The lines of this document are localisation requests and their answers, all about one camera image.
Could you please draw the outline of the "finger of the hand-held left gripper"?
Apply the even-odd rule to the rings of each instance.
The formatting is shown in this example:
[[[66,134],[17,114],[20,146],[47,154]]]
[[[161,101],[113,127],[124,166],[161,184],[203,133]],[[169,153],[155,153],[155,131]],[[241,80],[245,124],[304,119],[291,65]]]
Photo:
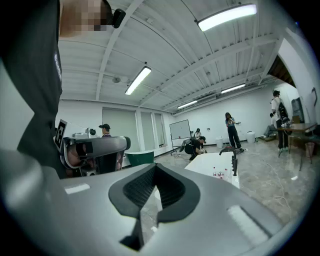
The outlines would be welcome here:
[[[99,174],[107,174],[120,171],[123,162],[123,152],[117,152],[98,156],[96,158],[96,170]]]
[[[95,158],[128,150],[131,140],[126,136],[76,139],[76,152],[81,158]]]

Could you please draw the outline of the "grey water dispenser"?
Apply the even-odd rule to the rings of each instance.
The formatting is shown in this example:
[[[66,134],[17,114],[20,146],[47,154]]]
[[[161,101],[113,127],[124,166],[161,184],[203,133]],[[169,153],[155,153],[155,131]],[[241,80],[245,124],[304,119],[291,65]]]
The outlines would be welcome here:
[[[292,120],[296,124],[303,124],[305,122],[303,107],[300,98],[291,101]]]

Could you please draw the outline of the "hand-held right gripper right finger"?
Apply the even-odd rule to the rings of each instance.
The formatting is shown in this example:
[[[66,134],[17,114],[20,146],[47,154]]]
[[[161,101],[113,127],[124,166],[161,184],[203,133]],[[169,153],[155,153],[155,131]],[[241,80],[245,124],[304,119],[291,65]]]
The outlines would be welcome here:
[[[195,210],[183,220],[160,223],[142,256],[237,256],[267,242],[282,228],[267,207],[227,181],[177,166],[200,191]]]

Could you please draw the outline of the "white bathtub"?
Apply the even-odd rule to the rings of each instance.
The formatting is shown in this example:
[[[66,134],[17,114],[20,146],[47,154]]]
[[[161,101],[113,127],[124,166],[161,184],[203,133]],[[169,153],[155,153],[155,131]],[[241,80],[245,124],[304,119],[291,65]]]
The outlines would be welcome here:
[[[232,184],[237,189],[240,188],[238,174],[237,176],[233,176],[233,168],[238,163],[232,163],[233,160],[233,153],[232,152],[224,152],[221,155],[219,153],[203,153],[198,155],[193,161],[191,161],[186,167],[186,170],[193,171],[199,174],[207,175],[212,178],[213,177],[213,166],[218,167],[229,167],[232,168],[232,176],[231,180],[226,182]]]

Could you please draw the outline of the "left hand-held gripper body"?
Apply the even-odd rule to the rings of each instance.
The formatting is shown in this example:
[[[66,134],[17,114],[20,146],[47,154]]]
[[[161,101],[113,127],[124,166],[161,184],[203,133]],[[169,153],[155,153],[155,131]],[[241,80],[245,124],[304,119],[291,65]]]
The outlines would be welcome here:
[[[59,152],[60,161],[63,166],[70,170],[74,176],[94,176],[97,174],[93,159],[87,157],[79,157],[83,161],[83,165],[71,167],[67,158],[67,148],[75,144],[77,139],[97,138],[97,132],[93,128],[84,128],[67,122],[63,119],[59,121],[55,129],[54,143]]]

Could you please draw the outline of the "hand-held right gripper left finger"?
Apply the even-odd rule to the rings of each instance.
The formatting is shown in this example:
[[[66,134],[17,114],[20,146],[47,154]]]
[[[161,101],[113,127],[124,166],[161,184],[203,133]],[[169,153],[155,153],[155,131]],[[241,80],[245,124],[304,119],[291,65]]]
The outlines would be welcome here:
[[[157,256],[138,218],[119,214],[109,187],[124,173],[61,180],[17,151],[0,150],[0,201],[17,230],[45,256]]]

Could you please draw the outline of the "person's black shirt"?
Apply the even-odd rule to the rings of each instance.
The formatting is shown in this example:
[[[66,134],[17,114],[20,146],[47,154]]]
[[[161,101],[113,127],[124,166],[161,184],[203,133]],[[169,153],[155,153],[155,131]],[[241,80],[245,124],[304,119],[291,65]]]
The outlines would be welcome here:
[[[13,85],[34,115],[18,140],[18,151],[66,178],[54,143],[62,94],[58,48],[59,0],[8,0],[0,7],[0,57]]]

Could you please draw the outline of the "person's left hand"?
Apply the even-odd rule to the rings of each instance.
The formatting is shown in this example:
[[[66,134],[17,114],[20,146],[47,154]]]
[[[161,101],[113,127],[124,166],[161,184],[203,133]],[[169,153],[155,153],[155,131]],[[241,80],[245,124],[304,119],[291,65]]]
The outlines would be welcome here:
[[[67,148],[67,160],[68,160],[68,165],[71,167],[78,167],[83,165],[83,161],[80,159],[77,149],[76,149],[76,144],[70,145]]]

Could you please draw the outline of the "dark green plastic bin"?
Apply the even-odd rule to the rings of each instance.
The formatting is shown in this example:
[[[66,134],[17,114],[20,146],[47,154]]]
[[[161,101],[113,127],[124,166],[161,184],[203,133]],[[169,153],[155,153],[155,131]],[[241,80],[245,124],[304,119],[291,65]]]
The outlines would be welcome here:
[[[132,167],[136,167],[143,164],[152,164],[154,163],[154,151],[138,151],[138,152],[126,152],[125,156],[130,162]]]

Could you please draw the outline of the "pile of small red-capped bottles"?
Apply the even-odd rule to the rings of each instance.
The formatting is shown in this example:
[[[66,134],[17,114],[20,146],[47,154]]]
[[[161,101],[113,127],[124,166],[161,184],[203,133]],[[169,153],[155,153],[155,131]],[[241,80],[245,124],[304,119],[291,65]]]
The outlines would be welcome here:
[[[229,181],[232,178],[232,168],[227,166],[213,166],[212,176],[214,178]]]

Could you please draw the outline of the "rolling whiteboard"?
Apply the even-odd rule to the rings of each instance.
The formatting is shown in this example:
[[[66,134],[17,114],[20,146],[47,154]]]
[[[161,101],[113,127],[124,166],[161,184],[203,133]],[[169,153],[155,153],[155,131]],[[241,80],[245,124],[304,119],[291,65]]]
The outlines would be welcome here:
[[[191,138],[189,120],[182,120],[169,125],[172,153],[176,152],[184,140]]]

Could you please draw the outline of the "white window blind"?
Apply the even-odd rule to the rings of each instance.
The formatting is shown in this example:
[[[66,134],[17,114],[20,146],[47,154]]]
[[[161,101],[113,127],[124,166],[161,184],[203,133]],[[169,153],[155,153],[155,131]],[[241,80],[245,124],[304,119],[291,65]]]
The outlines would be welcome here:
[[[123,136],[130,138],[131,146],[128,152],[138,152],[140,150],[136,113],[134,111],[103,108],[102,123],[110,126],[111,136]]]
[[[155,113],[155,126],[157,131],[157,138],[158,138],[158,145],[159,147],[162,147],[165,144],[165,134],[164,134],[164,128],[163,128],[163,122],[162,122],[162,115]]]
[[[146,151],[155,149],[155,139],[152,123],[152,115],[150,112],[141,112],[141,123],[144,147]]]

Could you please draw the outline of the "long ceiling light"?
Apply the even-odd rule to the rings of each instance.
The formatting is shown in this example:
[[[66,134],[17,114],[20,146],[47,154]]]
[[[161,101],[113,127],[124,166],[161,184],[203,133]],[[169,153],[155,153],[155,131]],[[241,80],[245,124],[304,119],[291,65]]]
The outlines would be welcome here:
[[[229,93],[229,92],[232,92],[232,91],[235,91],[235,90],[244,88],[245,86],[246,86],[246,84],[243,83],[243,84],[239,84],[239,85],[236,85],[236,86],[227,88],[227,89],[223,89],[223,90],[221,91],[221,94],[226,94],[226,93]]]
[[[242,17],[255,15],[257,6],[253,3],[239,5],[212,14],[196,22],[202,32]]]
[[[133,81],[128,86],[127,90],[125,91],[125,95],[130,96],[135,89],[143,82],[143,80],[152,72],[152,69],[144,66],[138,75],[133,79]]]
[[[178,106],[177,109],[183,109],[183,108],[192,106],[192,105],[196,104],[197,102],[198,102],[197,100],[193,100],[193,101],[191,101],[191,102],[188,102],[188,103],[186,103],[186,104],[183,104],[183,105]]]

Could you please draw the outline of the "wooden table with black legs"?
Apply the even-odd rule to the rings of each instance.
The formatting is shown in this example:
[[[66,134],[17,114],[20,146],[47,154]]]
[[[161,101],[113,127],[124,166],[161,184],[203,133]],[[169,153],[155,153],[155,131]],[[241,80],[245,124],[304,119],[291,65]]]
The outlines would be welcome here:
[[[320,136],[314,134],[318,124],[314,123],[286,123],[282,124],[280,130],[286,131],[288,135],[288,153],[292,151],[292,146],[298,147],[299,152],[299,171],[302,169],[304,158],[307,158],[310,164],[313,163],[314,153],[320,147]],[[315,144],[312,158],[306,157],[305,144],[312,142]]]

